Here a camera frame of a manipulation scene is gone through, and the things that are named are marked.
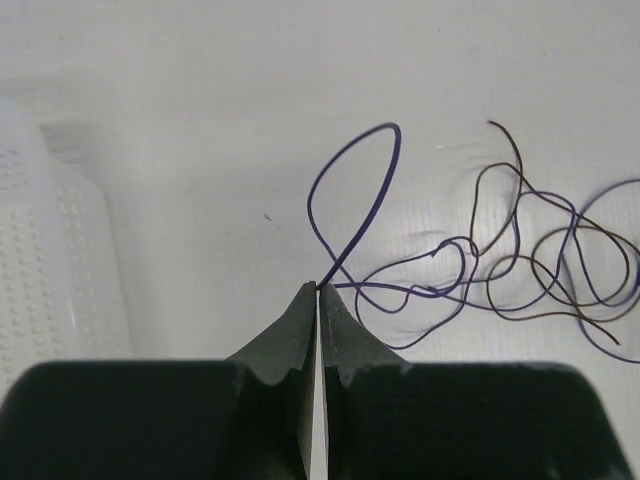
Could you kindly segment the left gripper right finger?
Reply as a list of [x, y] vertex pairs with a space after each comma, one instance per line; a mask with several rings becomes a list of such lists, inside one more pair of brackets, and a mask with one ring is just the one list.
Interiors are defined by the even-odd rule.
[[552, 362], [411, 363], [319, 294], [332, 479], [629, 479], [595, 389]]

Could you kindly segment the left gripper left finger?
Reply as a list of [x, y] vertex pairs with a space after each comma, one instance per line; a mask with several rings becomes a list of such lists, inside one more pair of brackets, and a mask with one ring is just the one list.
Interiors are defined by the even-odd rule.
[[316, 286], [224, 360], [49, 361], [1, 405], [5, 479], [304, 479]]

